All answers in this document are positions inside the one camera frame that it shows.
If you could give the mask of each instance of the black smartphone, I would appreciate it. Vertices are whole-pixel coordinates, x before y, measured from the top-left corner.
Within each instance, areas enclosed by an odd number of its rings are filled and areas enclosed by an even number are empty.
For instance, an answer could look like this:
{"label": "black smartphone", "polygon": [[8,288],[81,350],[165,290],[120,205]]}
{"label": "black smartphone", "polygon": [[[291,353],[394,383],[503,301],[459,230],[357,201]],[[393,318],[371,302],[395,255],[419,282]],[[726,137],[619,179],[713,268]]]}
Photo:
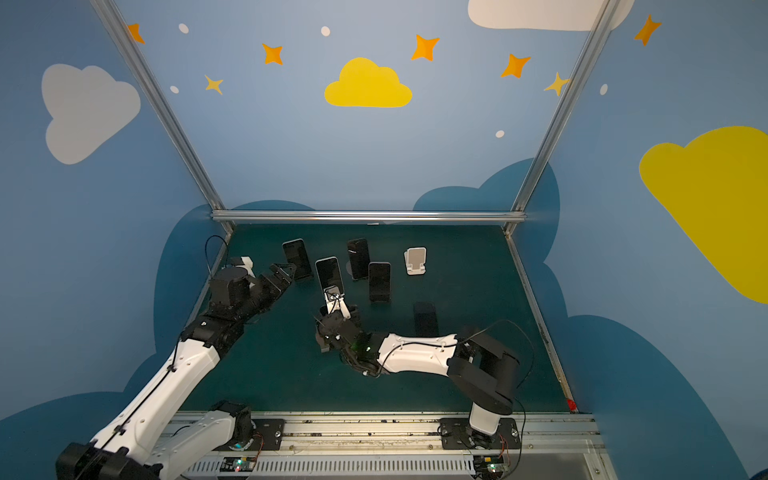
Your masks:
{"label": "black smartphone", "polygon": [[349,254],[349,265],[352,267],[352,280],[368,278],[368,264],[371,256],[368,253],[368,240],[358,238],[346,243],[346,252]]}
{"label": "black smartphone", "polygon": [[296,265],[296,272],[293,274],[294,280],[302,280],[314,276],[312,274],[310,257],[306,254],[304,240],[297,238],[283,243],[283,252],[286,254],[288,263]]}
{"label": "black smartphone", "polygon": [[435,311],[434,303],[414,303],[413,321],[415,324],[417,337],[429,338],[430,336],[440,336],[440,332],[437,327],[437,312]]}
{"label": "black smartphone", "polygon": [[315,262],[317,268],[317,279],[320,281],[320,288],[323,292],[329,286],[339,287],[339,293],[344,293],[344,284],[341,282],[341,270],[339,270],[339,259],[336,257],[321,258]]}
{"label": "black smartphone", "polygon": [[389,302],[392,292],[389,279],[392,265],[387,262],[371,262],[368,264],[368,288],[372,302]]}

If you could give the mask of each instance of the yellow cloud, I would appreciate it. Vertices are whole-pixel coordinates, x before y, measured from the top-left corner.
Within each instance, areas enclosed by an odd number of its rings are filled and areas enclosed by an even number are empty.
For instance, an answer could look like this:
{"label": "yellow cloud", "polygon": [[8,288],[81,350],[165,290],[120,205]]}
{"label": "yellow cloud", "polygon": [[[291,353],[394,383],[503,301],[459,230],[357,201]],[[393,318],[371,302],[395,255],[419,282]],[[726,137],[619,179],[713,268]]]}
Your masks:
{"label": "yellow cloud", "polygon": [[368,58],[347,62],[339,81],[326,87],[326,101],[337,107],[402,107],[412,96],[394,70],[379,67]]}
{"label": "yellow cloud", "polygon": [[645,186],[742,295],[768,303],[768,134],[724,127],[640,162]]}

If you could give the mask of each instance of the mounting plate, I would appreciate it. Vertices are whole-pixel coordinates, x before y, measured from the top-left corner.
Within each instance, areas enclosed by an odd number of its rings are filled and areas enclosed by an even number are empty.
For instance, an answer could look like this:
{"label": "mounting plate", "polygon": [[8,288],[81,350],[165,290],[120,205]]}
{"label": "mounting plate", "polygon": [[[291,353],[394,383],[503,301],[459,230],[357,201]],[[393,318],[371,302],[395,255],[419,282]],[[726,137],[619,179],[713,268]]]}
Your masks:
{"label": "mounting plate", "polygon": [[521,447],[518,424],[515,419],[503,418],[498,424],[495,435],[487,437],[490,442],[481,443],[477,439],[470,439],[467,433],[469,427],[468,417],[455,417],[440,419],[440,439],[443,450],[501,450],[502,436],[507,441],[507,449],[519,450]]}
{"label": "mounting plate", "polygon": [[[258,451],[259,446],[261,445],[261,439],[256,435],[257,433],[261,434],[264,438],[264,447],[261,449],[262,452],[265,450],[280,450],[280,444],[283,443],[283,428],[286,424],[285,420],[251,419],[251,422],[253,423],[253,442],[250,443],[245,450],[248,452]],[[226,445],[222,445],[216,450],[218,452],[237,452],[237,450],[232,450]]]}

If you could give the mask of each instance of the white phone stand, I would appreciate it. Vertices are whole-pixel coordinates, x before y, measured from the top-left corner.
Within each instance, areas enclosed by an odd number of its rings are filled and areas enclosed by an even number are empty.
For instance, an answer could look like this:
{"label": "white phone stand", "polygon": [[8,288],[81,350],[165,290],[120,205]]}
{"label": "white phone stand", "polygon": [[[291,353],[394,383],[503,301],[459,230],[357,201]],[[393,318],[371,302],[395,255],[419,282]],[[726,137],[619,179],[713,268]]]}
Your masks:
{"label": "white phone stand", "polygon": [[424,247],[409,248],[405,253],[406,270],[408,275],[424,275],[427,269],[424,264],[427,262],[427,249]]}

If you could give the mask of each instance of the green table surface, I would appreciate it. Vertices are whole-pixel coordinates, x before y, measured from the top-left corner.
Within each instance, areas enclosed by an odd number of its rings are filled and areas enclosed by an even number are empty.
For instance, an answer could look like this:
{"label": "green table surface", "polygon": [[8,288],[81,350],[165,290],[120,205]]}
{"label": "green table surface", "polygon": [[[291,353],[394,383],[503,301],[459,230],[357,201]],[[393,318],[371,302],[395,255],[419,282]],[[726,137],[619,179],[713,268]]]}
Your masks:
{"label": "green table surface", "polygon": [[[346,241],[368,239],[371,261],[392,264],[392,302],[371,304],[368,281],[353,281],[344,267]],[[285,263],[283,242],[303,238],[310,260],[337,257],[348,304],[359,306],[366,331],[414,336],[413,303],[433,302],[440,335],[463,326],[516,322],[531,338],[535,361],[518,390],[529,412],[567,412],[563,391],[525,298],[499,227],[409,225],[240,225],[230,256],[249,256],[254,273]],[[403,253],[426,247],[426,274],[409,276]],[[182,410],[207,410],[227,399],[253,411],[467,412],[472,402],[444,376],[400,372],[378,379],[321,353],[313,315],[323,305],[316,276],[294,283],[268,313],[255,317],[228,355],[200,382]],[[518,353],[521,375],[531,362],[528,341],[509,323],[489,330]]]}

